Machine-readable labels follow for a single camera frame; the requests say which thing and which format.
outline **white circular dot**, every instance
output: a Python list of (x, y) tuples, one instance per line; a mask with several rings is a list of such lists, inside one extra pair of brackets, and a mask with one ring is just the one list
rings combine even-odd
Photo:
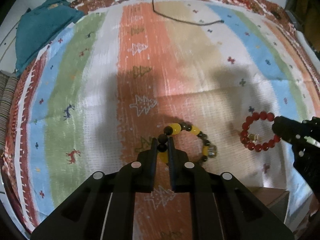
[(141, 167), (141, 163), (140, 162), (133, 162), (133, 163), (131, 163), (131, 167), (133, 167), (133, 168), (139, 168), (139, 167)]
[(229, 172), (225, 172), (222, 174), (222, 177), (225, 179), (225, 180), (231, 180), (232, 179), (232, 175), (229, 173)]
[(103, 173), (101, 171), (97, 171), (94, 175), (94, 179), (101, 179), (103, 177)]
[(185, 166), (186, 168), (188, 168), (188, 169), (192, 169), (195, 165), (194, 165), (194, 163), (192, 163), (192, 162), (186, 162), (186, 163), (184, 164), (184, 166)]

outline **striped fabric roll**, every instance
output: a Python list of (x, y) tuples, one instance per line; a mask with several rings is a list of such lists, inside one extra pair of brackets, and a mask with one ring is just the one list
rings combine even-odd
[(3, 91), (5, 89), (5, 85), (8, 82), (8, 79), (9, 79), (9, 77), (7, 75), (2, 74), (0, 72), (0, 101), (1, 101), (1, 98), (2, 98)]
[(7, 85), (5, 86), (1, 103), (0, 103), (0, 150), (4, 150), (5, 136), (7, 132), (7, 123), (9, 120), (9, 112), (12, 104), (14, 91), (18, 84), (18, 78), (12, 76), (9, 78)]

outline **red bead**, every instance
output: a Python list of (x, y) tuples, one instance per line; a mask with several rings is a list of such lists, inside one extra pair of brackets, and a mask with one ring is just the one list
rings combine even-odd
[(249, 134), (248, 131), (243, 130), (243, 131), (240, 133), (240, 136), (241, 136), (241, 137), (247, 137), (248, 134)]
[(275, 120), (275, 115), (273, 113), (268, 113), (267, 119), (269, 122), (273, 122)]
[(279, 136), (277, 136), (277, 135), (275, 134), (275, 136), (273, 137), (273, 139), (274, 139), (275, 142), (280, 142), (281, 137), (279, 137)]
[(250, 139), (248, 137), (241, 137), (240, 141), (243, 144), (248, 144), (250, 142)]
[(263, 143), (262, 144), (262, 149), (266, 152), (267, 150), (269, 150), (269, 145), (268, 143)]
[(252, 117), (252, 116), (247, 116), (247, 118), (245, 119), (245, 121), (246, 121), (248, 124), (252, 124), (252, 123), (253, 123), (253, 117)]
[(257, 121), (257, 120), (259, 120), (259, 118), (260, 118), (260, 114), (257, 113), (257, 112), (253, 112), (252, 118), (253, 118), (255, 121)]
[(274, 140), (269, 140), (269, 148), (273, 148), (276, 145), (276, 142)]
[(253, 151), (254, 150), (254, 147), (255, 147), (255, 144), (253, 143), (253, 142), (251, 142), (251, 143), (249, 143), (248, 144), (248, 149), (250, 150), (250, 151)]
[(262, 150), (261, 144), (257, 144), (257, 145), (254, 147), (254, 149), (256, 150), (257, 153), (261, 152), (261, 150)]
[(250, 124), (249, 124), (249, 123), (244, 122), (244, 123), (242, 124), (242, 129), (243, 129), (243, 130), (247, 131), (249, 128), (250, 128)]
[(261, 120), (266, 120), (266, 119), (267, 119), (267, 112), (266, 112), (266, 111), (261, 111), (261, 113), (260, 113), (260, 119), (261, 119)]

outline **bracelet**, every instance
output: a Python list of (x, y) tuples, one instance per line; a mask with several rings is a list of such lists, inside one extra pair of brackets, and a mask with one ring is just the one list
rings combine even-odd
[(266, 111), (262, 111), (260, 114), (257, 112), (252, 113), (252, 116), (247, 116), (245, 122), (242, 124), (243, 131), (240, 133), (240, 141), (246, 148), (250, 151), (255, 150), (257, 153), (261, 152), (261, 150), (267, 151), (269, 148), (273, 148), (276, 143), (280, 142), (281, 137), (274, 135), (273, 139), (269, 140), (269, 142), (264, 142), (261, 144), (255, 144), (258, 139), (257, 134), (249, 134), (248, 130), (250, 128), (250, 124), (257, 120), (266, 120), (269, 122), (273, 122), (275, 119), (275, 115), (273, 113), (267, 113)]
[(158, 142), (159, 145), (157, 147), (157, 150), (159, 152), (160, 159), (164, 163), (168, 163), (168, 153), (167, 153), (167, 141), (168, 141), (168, 136), (170, 135), (176, 135), (180, 133), (182, 130), (186, 130), (187, 132), (191, 132), (192, 134), (196, 135), (198, 138), (200, 138), (203, 142), (203, 147), (202, 147), (202, 156), (199, 161), (197, 161), (200, 165), (202, 165), (203, 162), (206, 162), (209, 158), (215, 158), (217, 157), (218, 150), (217, 146), (212, 144), (208, 140), (208, 136), (204, 134), (200, 129), (194, 125), (187, 124), (185, 122), (182, 123), (172, 123), (169, 126), (166, 126), (163, 130), (163, 134), (160, 134), (158, 136)]

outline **yellow bead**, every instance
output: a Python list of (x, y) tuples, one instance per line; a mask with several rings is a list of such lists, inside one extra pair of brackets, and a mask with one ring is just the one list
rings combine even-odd
[(175, 135), (175, 134), (178, 134), (181, 132), (181, 126), (178, 123), (172, 123), (172, 124), (170, 124), (170, 127), (172, 127), (172, 129), (173, 129), (172, 135)]
[(169, 159), (168, 159), (168, 152), (164, 152), (164, 153), (158, 153), (159, 154), (159, 158), (163, 163), (168, 163)]
[(209, 154), (209, 146), (202, 147), (202, 155), (208, 156)]
[(196, 126), (192, 126), (191, 131), (192, 134), (198, 135), (200, 133), (200, 129)]

